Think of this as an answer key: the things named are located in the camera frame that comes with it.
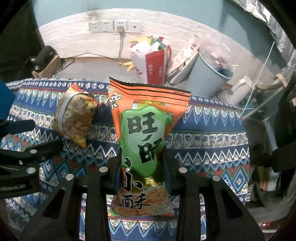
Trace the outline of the striped orange snack bag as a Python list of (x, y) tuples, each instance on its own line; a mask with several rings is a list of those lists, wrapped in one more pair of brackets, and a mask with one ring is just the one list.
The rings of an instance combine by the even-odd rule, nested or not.
[(98, 108), (97, 100), (79, 85), (73, 84), (58, 102), (52, 128), (85, 149), (86, 134)]

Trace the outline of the orange green rice cracker bag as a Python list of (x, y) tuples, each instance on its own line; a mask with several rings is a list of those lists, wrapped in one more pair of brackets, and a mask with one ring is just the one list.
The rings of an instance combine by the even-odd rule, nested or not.
[(191, 93), (114, 78), (109, 81), (108, 97), (122, 173), (110, 212), (117, 216), (173, 215), (158, 155), (187, 110)]

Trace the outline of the blue-rimmed cardboard box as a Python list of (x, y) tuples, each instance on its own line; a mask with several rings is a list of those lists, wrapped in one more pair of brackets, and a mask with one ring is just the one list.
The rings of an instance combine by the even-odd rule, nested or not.
[(6, 120), (16, 95), (0, 81), (0, 118)]

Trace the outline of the blue patterned tablecloth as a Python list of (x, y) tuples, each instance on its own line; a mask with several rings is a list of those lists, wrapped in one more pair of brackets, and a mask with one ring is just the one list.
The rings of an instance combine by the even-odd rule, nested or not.
[[(59, 157), (40, 164), (40, 192), (4, 200), (1, 210), (10, 226), (21, 232), (48, 195), (68, 174), (91, 174), (118, 152), (107, 90), (108, 84), (87, 80), (25, 79), (8, 83), (15, 94), (8, 119), (33, 119), (31, 132), (7, 135), (1, 148), (24, 151), (27, 147), (56, 139), (51, 128), (58, 101), (73, 84), (91, 93), (101, 104), (83, 149), (70, 140), (64, 142)], [(247, 199), (249, 175), (248, 139), (238, 111), (230, 104), (193, 96), (188, 109), (166, 139), (170, 154), (180, 165), (200, 176), (219, 175), (241, 202)]]

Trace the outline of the black curtain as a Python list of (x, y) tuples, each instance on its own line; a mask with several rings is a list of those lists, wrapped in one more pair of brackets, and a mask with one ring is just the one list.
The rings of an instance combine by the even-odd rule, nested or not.
[(43, 47), (31, 1), (1, 1), (1, 81), (30, 78)]

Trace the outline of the white electric kettle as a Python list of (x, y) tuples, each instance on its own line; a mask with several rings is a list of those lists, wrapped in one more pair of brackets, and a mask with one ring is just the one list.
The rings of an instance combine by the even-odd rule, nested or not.
[(236, 106), (252, 91), (252, 81), (248, 76), (244, 76), (230, 89), (217, 92), (216, 96), (221, 102)]

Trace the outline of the banana peel on floor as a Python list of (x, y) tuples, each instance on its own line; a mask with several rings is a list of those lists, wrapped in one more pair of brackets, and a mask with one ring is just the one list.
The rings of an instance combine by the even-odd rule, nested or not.
[(132, 61), (129, 61), (129, 62), (120, 62), (119, 64), (122, 65), (122, 66), (127, 67), (127, 72), (129, 72), (130, 70), (132, 70), (134, 68), (134, 64), (133, 64)]

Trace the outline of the grey trash bin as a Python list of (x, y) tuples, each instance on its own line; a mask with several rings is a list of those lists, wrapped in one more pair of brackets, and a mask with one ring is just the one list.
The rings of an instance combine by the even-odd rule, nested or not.
[(233, 69), (228, 64), (218, 64), (209, 55), (200, 51), (188, 77), (186, 88), (191, 95), (209, 98), (231, 80), (233, 75)]

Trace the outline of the white red paper bag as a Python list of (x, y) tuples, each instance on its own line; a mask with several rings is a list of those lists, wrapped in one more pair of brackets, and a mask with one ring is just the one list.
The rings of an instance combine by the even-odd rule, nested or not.
[(166, 67), (171, 59), (171, 47), (167, 39), (144, 36), (132, 40), (129, 53), (144, 84), (164, 84)]

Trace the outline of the white cardboard packaging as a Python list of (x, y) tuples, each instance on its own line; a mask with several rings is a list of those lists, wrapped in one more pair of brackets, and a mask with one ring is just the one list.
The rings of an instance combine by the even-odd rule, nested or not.
[(196, 38), (190, 39), (181, 51), (170, 61), (166, 71), (166, 79), (171, 85), (177, 85), (193, 68), (199, 54)]

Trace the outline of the silver foil curtain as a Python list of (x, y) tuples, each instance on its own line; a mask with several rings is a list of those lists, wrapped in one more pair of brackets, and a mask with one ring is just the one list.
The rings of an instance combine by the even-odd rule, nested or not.
[(287, 34), (262, 3), (257, 0), (234, 0), (234, 2), (267, 25), (281, 56), (287, 63), (295, 58), (295, 48), (292, 46)]

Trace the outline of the white wall socket strip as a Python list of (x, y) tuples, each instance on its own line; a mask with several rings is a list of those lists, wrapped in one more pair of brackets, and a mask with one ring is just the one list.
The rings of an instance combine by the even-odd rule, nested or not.
[(132, 32), (142, 31), (142, 21), (137, 20), (96, 20), (88, 23), (91, 33), (99, 32)]

